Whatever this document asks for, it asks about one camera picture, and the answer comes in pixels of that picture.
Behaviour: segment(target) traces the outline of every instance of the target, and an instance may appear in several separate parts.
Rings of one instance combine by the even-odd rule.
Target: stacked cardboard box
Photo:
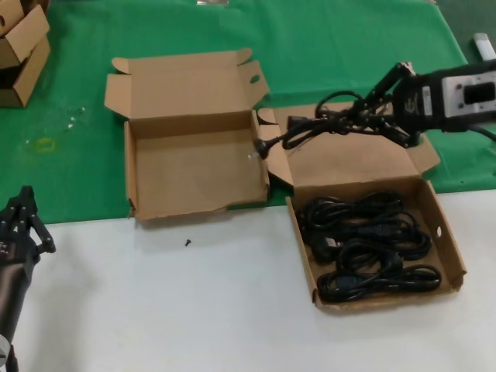
[[[0,0],[0,107],[25,107],[50,53],[40,5],[28,14],[19,0]]]

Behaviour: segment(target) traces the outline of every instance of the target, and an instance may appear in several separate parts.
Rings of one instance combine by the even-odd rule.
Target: cable connector
[[[262,160],[265,160],[269,156],[270,149],[280,140],[281,140],[280,137],[276,137],[268,141],[264,141],[263,139],[257,138],[253,141],[253,145],[255,146],[255,150],[258,152]]]

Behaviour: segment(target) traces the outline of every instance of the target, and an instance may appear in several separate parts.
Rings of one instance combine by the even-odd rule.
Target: box hole
[[[255,75],[255,76],[253,76],[253,77],[250,79],[250,83],[251,83],[251,84],[255,84],[255,83],[257,83],[258,81],[260,81],[260,75]]]

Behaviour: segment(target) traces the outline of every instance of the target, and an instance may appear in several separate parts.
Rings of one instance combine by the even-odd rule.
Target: empty cardboard box
[[[250,50],[115,58],[105,105],[125,124],[126,189],[149,220],[264,202],[265,163],[254,154],[252,107],[268,93]]]
[[[20,66],[0,70],[0,107],[26,107],[49,54],[44,36]]]
[[[0,2],[0,12],[3,9],[11,9],[12,7],[17,9],[19,7],[22,13],[19,0],[5,1],[7,1],[7,5],[11,6],[2,6],[2,2]],[[9,24],[10,27],[6,28],[8,32],[0,39],[0,69],[19,66],[33,52],[36,45],[46,36],[50,29],[40,5],[20,21],[17,19],[18,12],[14,13],[4,13],[5,15],[0,13],[3,19],[5,17],[10,20],[16,19],[15,22],[5,21],[5,24]]]
[[[328,106],[333,111],[340,111],[350,104]],[[279,126],[261,126],[262,138],[285,133],[288,116],[312,117],[314,110],[314,105],[275,109],[274,114],[269,116]],[[332,312],[399,305],[446,295],[461,288],[466,273],[463,259],[432,185],[422,179],[422,173],[438,163],[439,157],[425,136],[419,146],[407,150],[382,136],[329,133],[317,136],[295,150],[283,151],[280,144],[272,149],[267,159],[269,171],[294,187],[294,197],[288,198],[287,203],[310,298],[318,308]],[[423,260],[405,261],[404,265],[434,265],[441,272],[441,286],[426,293],[378,293],[352,302],[323,301],[319,297],[316,281],[320,275],[334,271],[336,265],[315,262],[312,251],[301,238],[295,211],[318,196],[331,195],[354,200],[382,190],[394,190],[402,195],[407,210],[432,237],[432,249],[428,256]]]

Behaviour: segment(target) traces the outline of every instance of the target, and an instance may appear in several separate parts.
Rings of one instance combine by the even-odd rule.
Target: white object
[[[486,33],[476,33],[474,35],[474,41],[483,60],[496,59],[496,53]]]
[[[348,315],[311,303],[286,207],[146,228],[48,226],[57,252],[34,271],[14,340],[19,366],[494,372],[496,191],[439,199],[468,269],[461,292]]]

